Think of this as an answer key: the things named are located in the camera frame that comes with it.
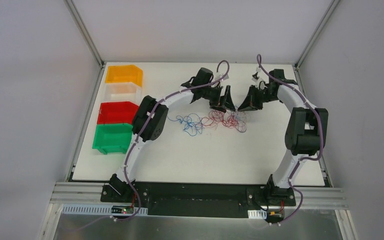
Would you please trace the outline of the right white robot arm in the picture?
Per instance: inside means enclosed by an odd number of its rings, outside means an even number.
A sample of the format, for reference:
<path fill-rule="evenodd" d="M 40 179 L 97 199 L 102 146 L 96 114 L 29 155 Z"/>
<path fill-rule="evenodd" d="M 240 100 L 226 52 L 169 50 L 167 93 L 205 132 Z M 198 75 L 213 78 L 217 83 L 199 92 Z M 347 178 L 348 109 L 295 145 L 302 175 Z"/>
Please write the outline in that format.
<path fill-rule="evenodd" d="M 266 185 L 255 199 L 268 205 L 295 206 L 294 181 L 308 158 L 325 146 L 329 113 L 310 103 L 293 79 L 287 79 L 282 69 L 268 73 L 264 87 L 251 85 L 238 111 L 257 111 L 264 103 L 280 101 L 290 117 L 285 131 L 285 155 L 277 170 L 269 176 Z"/>

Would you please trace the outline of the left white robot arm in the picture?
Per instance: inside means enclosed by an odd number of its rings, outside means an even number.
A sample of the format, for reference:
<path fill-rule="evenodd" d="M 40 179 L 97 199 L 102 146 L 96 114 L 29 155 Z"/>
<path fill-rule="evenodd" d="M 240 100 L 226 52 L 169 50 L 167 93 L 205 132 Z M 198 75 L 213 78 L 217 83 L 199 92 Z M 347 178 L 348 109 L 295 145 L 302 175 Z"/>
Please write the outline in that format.
<path fill-rule="evenodd" d="M 197 74 L 178 89 L 161 99 L 149 95 L 141 101 L 132 119 L 132 133 L 129 147 L 126 150 L 123 164 L 110 180 L 102 187 L 101 202 L 126 203 L 129 200 L 139 200 L 135 187 L 138 162 L 143 150 L 162 134 L 170 110 L 189 105 L 199 99 L 209 101 L 211 107 L 221 110 L 233 110 L 230 97 L 230 86 L 225 88 L 222 95 L 221 82 L 228 78 L 229 72 L 212 72 L 202 67 Z"/>

